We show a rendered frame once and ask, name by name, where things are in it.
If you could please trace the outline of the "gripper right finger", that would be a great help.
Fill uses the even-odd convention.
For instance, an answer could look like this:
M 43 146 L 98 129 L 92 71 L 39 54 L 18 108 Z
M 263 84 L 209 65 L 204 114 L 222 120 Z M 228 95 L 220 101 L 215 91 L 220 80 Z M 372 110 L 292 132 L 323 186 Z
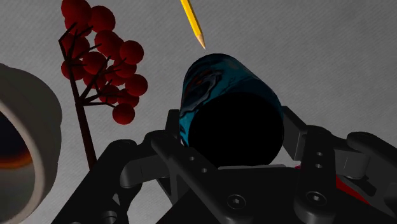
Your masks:
M 300 162 L 293 209 L 305 224 L 397 224 L 397 148 L 368 132 L 346 138 L 287 106 L 283 147 Z

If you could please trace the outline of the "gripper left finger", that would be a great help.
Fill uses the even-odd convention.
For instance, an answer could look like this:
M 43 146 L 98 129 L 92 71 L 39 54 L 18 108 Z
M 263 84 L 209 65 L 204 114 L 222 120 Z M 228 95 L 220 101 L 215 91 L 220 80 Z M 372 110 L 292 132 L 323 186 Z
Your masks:
M 241 193 L 225 188 L 221 171 L 197 150 L 179 142 L 172 109 L 164 130 L 137 144 L 117 140 L 108 145 L 52 224 L 131 224 L 127 211 L 144 182 L 157 180 L 172 202 L 177 224 L 248 224 Z

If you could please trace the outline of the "blue printed can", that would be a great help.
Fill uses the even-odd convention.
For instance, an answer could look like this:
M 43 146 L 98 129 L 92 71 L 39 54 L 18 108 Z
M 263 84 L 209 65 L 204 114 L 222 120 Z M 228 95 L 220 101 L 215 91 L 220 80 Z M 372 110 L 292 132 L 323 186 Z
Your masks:
M 241 62 L 212 53 L 186 72 L 179 133 L 215 167 L 268 165 L 284 140 L 282 106 Z

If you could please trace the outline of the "red berry branch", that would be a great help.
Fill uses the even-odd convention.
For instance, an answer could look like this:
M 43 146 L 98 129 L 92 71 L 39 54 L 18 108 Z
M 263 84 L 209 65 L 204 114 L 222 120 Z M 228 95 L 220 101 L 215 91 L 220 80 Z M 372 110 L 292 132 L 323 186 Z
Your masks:
M 88 166 L 93 167 L 97 157 L 85 109 L 109 106 L 117 124 L 130 124 L 148 89 L 146 78 L 137 73 L 144 50 L 137 41 L 124 41 L 114 32 L 114 13 L 103 5 L 62 0 L 61 13 L 66 27 L 59 39 L 61 72 L 71 84 Z

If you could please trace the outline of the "yellow pencil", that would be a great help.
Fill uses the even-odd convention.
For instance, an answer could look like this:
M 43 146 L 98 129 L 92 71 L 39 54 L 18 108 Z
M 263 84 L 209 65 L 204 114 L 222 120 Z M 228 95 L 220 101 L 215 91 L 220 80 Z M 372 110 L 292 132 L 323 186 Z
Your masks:
M 195 11 L 193 9 L 193 6 L 190 2 L 190 0 L 180 0 L 181 5 L 186 13 L 187 19 L 190 23 L 190 26 L 192 28 L 192 31 L 202 46 L 203 49 L 206 49 L 205 45 L 205 39 L 204 39 L 204 33 L 202 32 L 199 20 L 197 19 L 197 16 L 195 14 Z

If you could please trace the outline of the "white mug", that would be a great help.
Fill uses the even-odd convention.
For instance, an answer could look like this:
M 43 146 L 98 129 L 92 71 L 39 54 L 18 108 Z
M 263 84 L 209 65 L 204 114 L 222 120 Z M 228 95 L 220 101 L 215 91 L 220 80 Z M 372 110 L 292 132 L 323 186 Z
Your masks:
M 0 63 L 0 224 L 20 224 L 52 189 L 61 123 L 60 102 L 45 82 Z

